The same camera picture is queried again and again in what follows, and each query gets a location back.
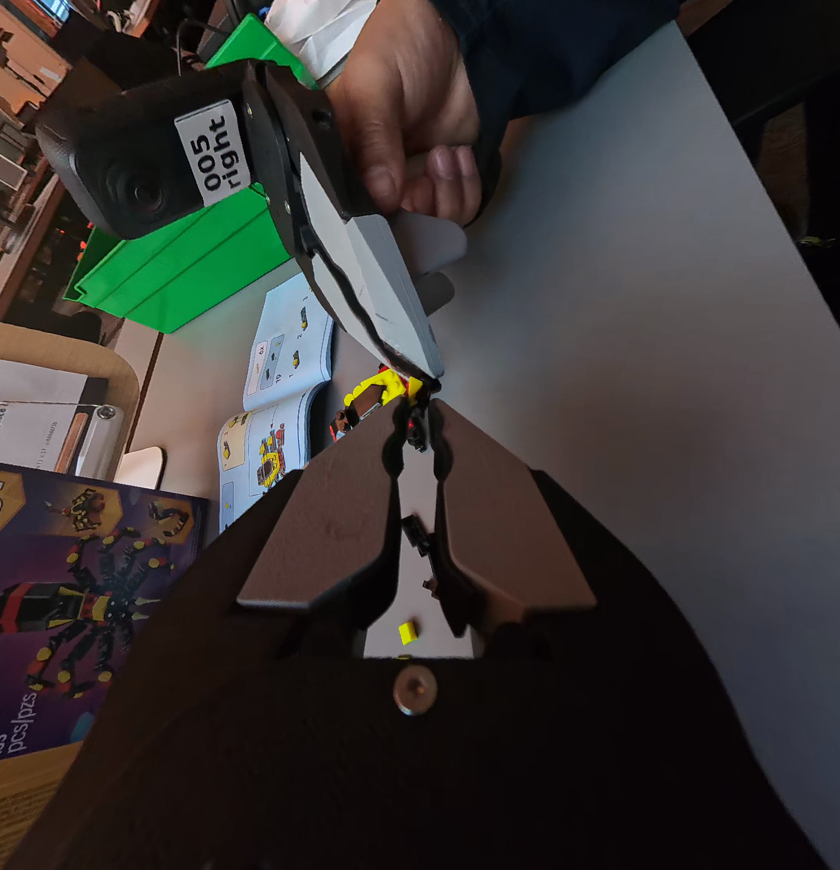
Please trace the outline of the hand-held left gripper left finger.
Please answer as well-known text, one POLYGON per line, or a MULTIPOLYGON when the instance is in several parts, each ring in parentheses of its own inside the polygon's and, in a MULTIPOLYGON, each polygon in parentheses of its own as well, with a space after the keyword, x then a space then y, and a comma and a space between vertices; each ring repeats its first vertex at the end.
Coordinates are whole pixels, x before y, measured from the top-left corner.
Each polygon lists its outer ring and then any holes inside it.
POLYGON ((408 401, 395 399, 313 458, 237 597, 281 614, 337 619, 363 632, 399 580, 399 477, 408 401))

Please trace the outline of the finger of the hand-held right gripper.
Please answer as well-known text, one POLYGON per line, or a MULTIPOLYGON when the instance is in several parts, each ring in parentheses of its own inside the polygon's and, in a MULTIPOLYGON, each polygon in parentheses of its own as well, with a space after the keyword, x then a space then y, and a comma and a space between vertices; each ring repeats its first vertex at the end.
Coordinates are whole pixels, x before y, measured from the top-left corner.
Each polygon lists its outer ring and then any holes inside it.
POLYGON ((373 327, 375 345, 403 372, 441 378, 438 344, 387 220, 380 215, 352 217, 347 237, 360 274, 351 283, 373 327))
POLYGON ((360 274, 347 237, 350 218, 339 214, 308 162, 301 162, 301 188, 310 232, 313 234, 308 256, 311 269, 308 280, 320 303, 338 326, 370 354, 399 372, 414 377, 412 372, 403 372, 390 364, 375 345, 373 327, 368 315, 360 307, 351 283, 351 279, 360 277, 360 274))

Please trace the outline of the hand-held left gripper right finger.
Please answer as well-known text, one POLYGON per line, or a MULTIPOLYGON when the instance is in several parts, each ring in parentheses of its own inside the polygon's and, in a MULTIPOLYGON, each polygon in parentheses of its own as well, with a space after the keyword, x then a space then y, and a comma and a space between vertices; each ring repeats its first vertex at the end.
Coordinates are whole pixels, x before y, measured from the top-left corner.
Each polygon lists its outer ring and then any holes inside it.
POLYGON ((597 606, 529 467, 440 399, 428 408, 435 530, 429 558, 455 636, 597 606))

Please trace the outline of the person's right forearm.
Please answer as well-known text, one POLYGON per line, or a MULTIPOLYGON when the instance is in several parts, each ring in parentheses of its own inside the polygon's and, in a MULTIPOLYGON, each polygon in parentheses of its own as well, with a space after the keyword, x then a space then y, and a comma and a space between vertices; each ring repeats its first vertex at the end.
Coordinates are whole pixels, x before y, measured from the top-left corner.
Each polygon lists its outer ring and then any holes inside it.
POLYGON ((565 107, 660 28, 677 1, 435 1, 458 38, 481 134, 565 107))

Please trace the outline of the partly built lego model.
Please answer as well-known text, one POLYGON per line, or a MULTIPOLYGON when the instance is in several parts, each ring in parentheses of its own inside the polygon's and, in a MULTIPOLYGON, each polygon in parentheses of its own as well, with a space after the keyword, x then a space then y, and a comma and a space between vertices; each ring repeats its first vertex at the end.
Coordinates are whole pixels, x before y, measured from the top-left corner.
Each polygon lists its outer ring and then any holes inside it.
POLYGON ((354 387, 343 399, 343 407, 338 410, 330 423, 329 432, 333 442, 338 441, 354 429, 362 419, 390 401, 409 393, 410 379, 380 364, 378 372, 354 387))

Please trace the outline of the lego instruction booklet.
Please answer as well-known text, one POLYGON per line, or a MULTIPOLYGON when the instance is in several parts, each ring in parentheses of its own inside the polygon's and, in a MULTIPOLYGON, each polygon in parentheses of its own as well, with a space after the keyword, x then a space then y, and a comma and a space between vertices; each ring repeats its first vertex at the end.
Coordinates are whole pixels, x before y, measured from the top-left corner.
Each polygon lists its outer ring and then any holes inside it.
POLYGON ((331 379, 334 326, 303 274, 266 295, 243 410, 218 435, 220 532, 310 460, 310 411, 331 379))

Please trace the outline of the purple lego set box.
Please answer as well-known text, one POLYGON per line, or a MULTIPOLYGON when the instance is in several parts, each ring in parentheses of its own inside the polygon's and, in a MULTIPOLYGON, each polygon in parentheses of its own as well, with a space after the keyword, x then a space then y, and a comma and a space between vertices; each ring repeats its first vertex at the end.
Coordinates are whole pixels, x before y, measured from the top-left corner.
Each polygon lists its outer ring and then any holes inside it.
POLYGON ((0 464, 0 762, 83 740, 208 499, 0 464))

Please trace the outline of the person's right hand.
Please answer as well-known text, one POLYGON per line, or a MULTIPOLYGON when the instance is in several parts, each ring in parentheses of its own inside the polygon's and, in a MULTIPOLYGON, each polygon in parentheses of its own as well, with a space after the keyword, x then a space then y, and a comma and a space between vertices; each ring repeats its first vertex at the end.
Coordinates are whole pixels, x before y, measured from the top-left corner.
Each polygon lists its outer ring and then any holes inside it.
POLYGON ((384 1, 327 88, 342 141, 382 214, 469 224, 481 206, 480 119, 459 41, 427 1, 384 1))

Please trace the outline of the brown wooden shelf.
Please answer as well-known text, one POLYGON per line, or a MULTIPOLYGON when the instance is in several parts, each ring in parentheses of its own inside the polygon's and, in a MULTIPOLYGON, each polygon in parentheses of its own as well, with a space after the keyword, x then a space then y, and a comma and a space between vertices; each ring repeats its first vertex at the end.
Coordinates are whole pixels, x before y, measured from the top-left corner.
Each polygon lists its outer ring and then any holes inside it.
POLYGON ((33 125, 71 67, 20 16, 22 6, 0 2, 0 321, 25 295, 65 193, 33 125))

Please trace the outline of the green plastic bin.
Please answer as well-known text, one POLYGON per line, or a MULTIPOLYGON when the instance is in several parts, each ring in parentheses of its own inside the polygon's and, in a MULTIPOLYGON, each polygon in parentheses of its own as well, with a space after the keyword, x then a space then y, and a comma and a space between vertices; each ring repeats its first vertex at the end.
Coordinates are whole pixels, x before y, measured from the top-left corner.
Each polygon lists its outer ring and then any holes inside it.
POLYGON ((289 259, 239 128, 250 61, 310 82, 248 15, 205 71, 38 122, 42 151, 93 226, 66 300, 170 333, 289 259))

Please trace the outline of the white curved plastic piece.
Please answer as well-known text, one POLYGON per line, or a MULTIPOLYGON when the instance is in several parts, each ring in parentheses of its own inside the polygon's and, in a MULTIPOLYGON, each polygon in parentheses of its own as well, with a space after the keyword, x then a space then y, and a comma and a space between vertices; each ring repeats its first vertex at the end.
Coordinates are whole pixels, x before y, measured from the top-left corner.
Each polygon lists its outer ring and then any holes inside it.
POLYGON ((114 482, 157 491, 161 486, 165 463, 166 453, 161 447, 129 451, 121 457, 114 482))

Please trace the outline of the white cloth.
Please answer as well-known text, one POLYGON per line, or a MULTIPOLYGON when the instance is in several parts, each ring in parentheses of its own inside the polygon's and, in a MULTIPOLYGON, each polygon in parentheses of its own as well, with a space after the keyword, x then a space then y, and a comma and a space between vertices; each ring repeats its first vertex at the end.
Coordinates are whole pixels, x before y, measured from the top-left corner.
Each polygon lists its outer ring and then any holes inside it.
POLYGON ((274 1, 264 25, 317 76, 353 48, 375 1, 274 1))

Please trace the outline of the metal clipboard clip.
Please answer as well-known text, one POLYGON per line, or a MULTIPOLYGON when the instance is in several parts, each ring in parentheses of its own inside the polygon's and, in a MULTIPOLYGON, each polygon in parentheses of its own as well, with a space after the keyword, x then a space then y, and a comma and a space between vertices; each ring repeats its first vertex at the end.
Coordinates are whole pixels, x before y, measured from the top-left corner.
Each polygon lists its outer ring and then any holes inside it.
POLYGON ((90 479, 111 479, 112 462, 119 451, 124 413, 117 406, 79 406, 84 417, 68 473, 90 479))

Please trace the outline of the wooden clipboard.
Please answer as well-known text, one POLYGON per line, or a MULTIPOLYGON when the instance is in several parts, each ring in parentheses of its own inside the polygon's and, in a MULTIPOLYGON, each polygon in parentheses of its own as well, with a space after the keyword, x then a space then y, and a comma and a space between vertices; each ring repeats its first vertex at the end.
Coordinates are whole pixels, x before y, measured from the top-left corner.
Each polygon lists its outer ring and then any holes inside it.
POLYGON ((105 475, 106 480, 113 479, 129 444, 131 424, 140 403, 140 382, 130 364, 114 350, 99 344, 1 322, 0 359, 102 377, 108 382, 107 402, 124 412, 118 443, 105 475))

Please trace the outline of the white paper sheet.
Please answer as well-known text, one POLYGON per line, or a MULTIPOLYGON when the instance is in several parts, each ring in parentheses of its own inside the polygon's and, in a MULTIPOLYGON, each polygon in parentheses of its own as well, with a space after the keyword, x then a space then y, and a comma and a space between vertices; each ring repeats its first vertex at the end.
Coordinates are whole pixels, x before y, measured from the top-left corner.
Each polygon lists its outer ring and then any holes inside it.
POLYGON ((0 463, 54 471, 87 381, 0 359, 0 463))

